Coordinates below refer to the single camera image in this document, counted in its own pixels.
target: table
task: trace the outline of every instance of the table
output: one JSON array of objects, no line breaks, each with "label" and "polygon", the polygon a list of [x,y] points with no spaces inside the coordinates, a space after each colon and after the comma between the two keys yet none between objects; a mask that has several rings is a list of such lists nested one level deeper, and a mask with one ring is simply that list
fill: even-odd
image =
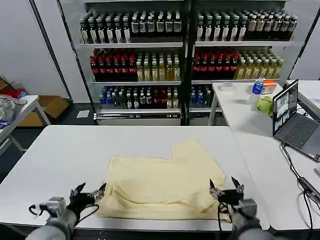
[{"label": "table", "polygon": [[4,129],[0,129],[0,143],[2,143],[2,145],[0,146],[0,155],[9,147],[11,143],[13,143],[22,153],[26,151],[26,149],[24,149],[11,135],[11,133],[33,110],[36,111],[45,125],[51,124],[44,110],[38,102],[38,95],[27,95],[22,97],[21,99],[26,100],[27,103],[20,109],[19,114],[10,125],[6,126]]},{"label": "table", "polygon": [[[265,202],[271,227],[276,230],[307,229],[309,215],[300,195],[302,191],[280,149],[280,141],[273,138],[272,119],[246,104],[253,84],[234,83],[232,92],[221,91],[221,83],[214,83],[212,87],[254,185]],[[281,90],[277,84],[270,96]],[[320,189],[320,178],[314,172],[318,164],[289,147],[287,150],[299,174]],[[314,228],[319,229],[320,212],[313,203],[312,219]]]},{"label": "table", "polygon": [[300,80],[298,85],[298,99],[320,119],[320,81]]},{"label": "table", "polygon": [[[69,199],[70,189],[83,182],[86,182],[84,191],[97,189],[106,179],[112,155],[171,158],[170,147],[190,138],[197,138],[215,157],[228,179],[234,176],[244,184],[247,198],[257,202],[261,199],[229,127],[51,125],[42,131],[0,185],[0,223],[43,225],[48,215],[34,219],[28,207],[46,202],[52,196]],[[268,229],[270,225],[263,204],[258,204],[257,215],[262,227]],[[148,231],[219,229],[216,220],[134,220],[95,215],[86,218],[77,228]],[[232,225],[222,223],[222,229],[229,231]]]}]

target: laptop screen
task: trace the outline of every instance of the laptop screen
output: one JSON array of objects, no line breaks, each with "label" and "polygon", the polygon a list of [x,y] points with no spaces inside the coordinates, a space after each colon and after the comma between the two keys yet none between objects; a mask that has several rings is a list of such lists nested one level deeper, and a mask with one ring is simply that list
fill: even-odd
[{"label": "laptop screen", "polygon": [[298,79],[286,89],[273,97],[273,135],[292,118],[297,111],[298,104]]}]

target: paper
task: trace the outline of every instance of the paper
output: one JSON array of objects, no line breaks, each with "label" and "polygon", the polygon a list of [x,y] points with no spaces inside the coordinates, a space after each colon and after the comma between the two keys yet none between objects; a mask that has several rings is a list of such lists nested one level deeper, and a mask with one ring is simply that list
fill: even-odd
[{"label": "paper", "polygon": [[78,115],[76,116],[77,119],[79,118],[87,118],[89,116],[90,110],[82,110],[78,112]]},{"label": "paper", "polygon": [[[110,160],[99,215],[146,220],[217,219],[218,201],[209,179],[224,189],[225,173],[191,139],[171,148],[172,158],[121,157]],[[222,220],[229,217],[221,214]]]}]

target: green cloth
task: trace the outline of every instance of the green cloth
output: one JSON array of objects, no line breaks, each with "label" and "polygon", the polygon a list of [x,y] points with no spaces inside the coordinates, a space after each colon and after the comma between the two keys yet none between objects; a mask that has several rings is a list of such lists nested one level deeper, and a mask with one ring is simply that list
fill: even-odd
[{"label": "green cloth", "polygon": [[264,98],[259,98],[258,102],[256,103],[256,107],[268,116],[273,116],[274,111],[271,97],[265,96]]}]

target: water bottle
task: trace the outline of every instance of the water bottle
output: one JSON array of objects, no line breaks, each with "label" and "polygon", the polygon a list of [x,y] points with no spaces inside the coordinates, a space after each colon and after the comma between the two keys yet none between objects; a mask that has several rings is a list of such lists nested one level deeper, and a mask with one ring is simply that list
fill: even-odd
[{"label": "water bottle", "polygon": [[250,95],[250,98],[248,100],[248,104],[256,105],[257,101],[259,100],[259,96],[262,92],[262,89],[264,88],[264,77],[259,77],[253,85],[252,93]]}]

